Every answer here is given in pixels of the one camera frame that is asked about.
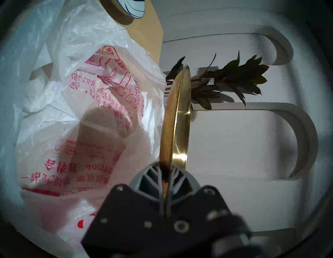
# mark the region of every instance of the brass plate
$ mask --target brass plate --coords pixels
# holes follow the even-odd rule
[[[174,80],[163,121],[160,162],[168,167],[185,168],[191,112],[191,76],[189,67]]]

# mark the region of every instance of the red chinese characters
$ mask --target red chinese characters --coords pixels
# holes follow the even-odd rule
[[[46,163],[44,163],[44,165],[46,166],[47,170],[50,170],[52,168],[54,168],[54,164],[56,163],[55,160],[50,160],[48,159]]]
[[[126,65],[122,62],[122,60],[120,60],[120,59],[115,59],[115,62],[116,62],[117,65],[119,65],[123,70],[127,71],[127,67],[126,67]]]
[[[54,175],[46,175],[46,174],[43,174],[43,178],[42,178],[42,181],[46,183],[46,185],[50,185],[53,183],[52,179],[54,179]]]
[[[114,55],[114,53],[113,53],[111,47],[108,47],[108,48],[106,49],[106,51],[107,51],[109,54]]]
[[[85,182],[85,181],[86,181],[86,179],[85,179],[84,175],[80,175],[76,178],[76,182]]]
[[[31,178],[30,178],[30,181],[31,181],[31,183],[33,182],[33,181],[35,181],[35,183],[37,183],[37,181],[38,181],[38,178],[40,178],[41,177],[41,174],[40,173],[34,173],[34,174],[31,174]]]
[[[77,169],[78,169],[77,163],[69,163],[69,167],[68,167],[69,173],[76,173]]]
[[[80,84],[79,83],[76,83],[76,82],[72,82],[70,85],[69,85],[72,89],[78,89]]]
[[[67,171],[67,165],[66,163],[64,162],[61,166],[61,162],[59,162],[59,165],[57,166],[57,173],[66,173]]]

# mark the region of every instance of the plastic bag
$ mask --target plastic bag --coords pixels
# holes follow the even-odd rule
[[[86,257],[110,188],[158,157],[165,76],[97,0],[37,5],[0,66],[4,218],[55,256]]]

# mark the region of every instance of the dried leaves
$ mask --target dried leaves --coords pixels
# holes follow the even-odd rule
[[[240,100],[245,103],[245,96],[243,93],[252,93],[255,95],[261,94],[258,84],[267,82],[265,77],[262,76],[269,68],[267,65],[261,65],[261,57],[256,58],[257,55],[251,57],[244,65],[239,65],[240,56],[236,60],[230,61],[222,69],[216,71],[208,71],[213,61],[210,63],[206,71],[199,77],[191,78],[191,97],[197,101],[204,109],[211,110],[209,99],[216,99],[221,96],[220,85],[227,85],[233,90]],[[178,60],[176,65],[171,69],[171,72],[166,77],[167,85],[172,84],[173,79],[182,70],[182,62],[185,57]],[[207,85],[210,78],[214,78],[214,85]]]

